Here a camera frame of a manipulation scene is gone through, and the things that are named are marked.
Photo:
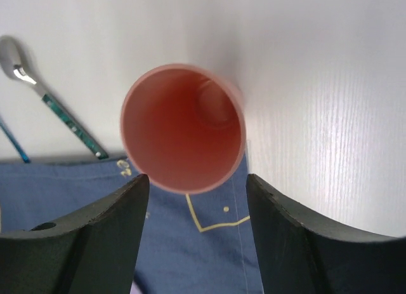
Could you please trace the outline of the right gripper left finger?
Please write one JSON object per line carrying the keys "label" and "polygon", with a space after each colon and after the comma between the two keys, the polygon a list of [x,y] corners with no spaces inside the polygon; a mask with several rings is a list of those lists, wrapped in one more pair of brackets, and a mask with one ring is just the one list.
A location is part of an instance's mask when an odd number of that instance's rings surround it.
{"label": "right gripper left finger", "polygon": [[139,175],[68,215],[1,234],[1,293],[129,293],[149,191]]}

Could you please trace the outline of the blue embroidered cloth placemat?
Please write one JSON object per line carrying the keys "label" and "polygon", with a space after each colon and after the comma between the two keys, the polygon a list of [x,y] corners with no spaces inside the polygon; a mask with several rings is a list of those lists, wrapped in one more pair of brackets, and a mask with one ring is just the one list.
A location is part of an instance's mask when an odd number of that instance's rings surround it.
{"label": "blue embroidered cloth placemat", "polygon": [[[1,230],[31,229],[137,176],[125,158],[82,164],[2,164]],[[145,293],[261,293],[246,198],[247,162],[211,192],[151,187],[135,269]]]}

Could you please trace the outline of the purple plastic plate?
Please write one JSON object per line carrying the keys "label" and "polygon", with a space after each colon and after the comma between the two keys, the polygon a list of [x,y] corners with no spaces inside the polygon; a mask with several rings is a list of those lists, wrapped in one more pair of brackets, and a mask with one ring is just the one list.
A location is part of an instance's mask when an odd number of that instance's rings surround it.
{"label": "purple plastic plate", "polygon": [[136,284],[131,284],[130,294],[143,294],[143,290]]}

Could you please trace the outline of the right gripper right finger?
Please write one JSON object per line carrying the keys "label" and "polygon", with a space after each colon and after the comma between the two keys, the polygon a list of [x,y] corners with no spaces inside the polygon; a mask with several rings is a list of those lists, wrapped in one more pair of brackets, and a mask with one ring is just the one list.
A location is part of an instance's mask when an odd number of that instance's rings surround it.
{"label": "right gripper right finger", "polygon": [[405,293],[405,238],[337,222],[255,174],[246,191],[265,293]]}

